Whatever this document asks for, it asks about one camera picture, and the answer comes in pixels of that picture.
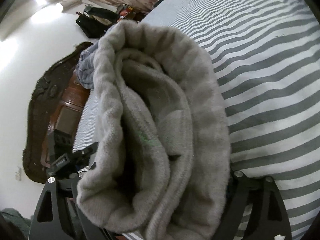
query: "electrical outlet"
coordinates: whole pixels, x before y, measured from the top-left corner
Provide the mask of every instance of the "electrical outlet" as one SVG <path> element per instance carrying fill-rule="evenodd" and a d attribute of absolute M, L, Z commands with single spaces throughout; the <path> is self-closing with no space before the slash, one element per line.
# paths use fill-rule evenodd
<path fill-rule="evenodd" d="M 21 181 L 21 168 L 19 166 L 17 166 L 16 180 Z"/>

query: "bright light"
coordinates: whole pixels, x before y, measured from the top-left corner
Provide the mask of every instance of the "bright light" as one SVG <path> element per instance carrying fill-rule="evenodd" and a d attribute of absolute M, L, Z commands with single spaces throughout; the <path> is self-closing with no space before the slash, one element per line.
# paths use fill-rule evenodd
<path fill-rule="evenodd" d="M 33 23 L 51 22 L 61 16 L 61 8 L 56 5 L 47 6 L 31 16 Z"/>
<path fill-rule="evenodd" d="M 0 70 L 10 63 L 17 49 L 18 43 L 16 39 L 0 41 Z"/>
<path fill-rule="evenodd" d="M 38 5 L 47 5 L 47 1 L 46 0 L 36 0 Z"/>

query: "mattress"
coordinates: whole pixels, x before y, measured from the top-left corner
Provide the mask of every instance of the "mattress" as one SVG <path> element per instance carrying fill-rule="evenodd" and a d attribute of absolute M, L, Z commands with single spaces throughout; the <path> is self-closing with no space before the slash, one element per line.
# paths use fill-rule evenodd
<path fill-rule="evenodd" d="M 225 99 L 231 167 L 276 180 L 299 240 L 320 210 L 320 26 L 309 7 L 304 0 L 165 0 L 143 21 L 176 27 L 209 52 Z M 97 107 L 92 92 L 75 149 L 93 142 Z M 235 240 L 249 216 L 248 208 Z"/>

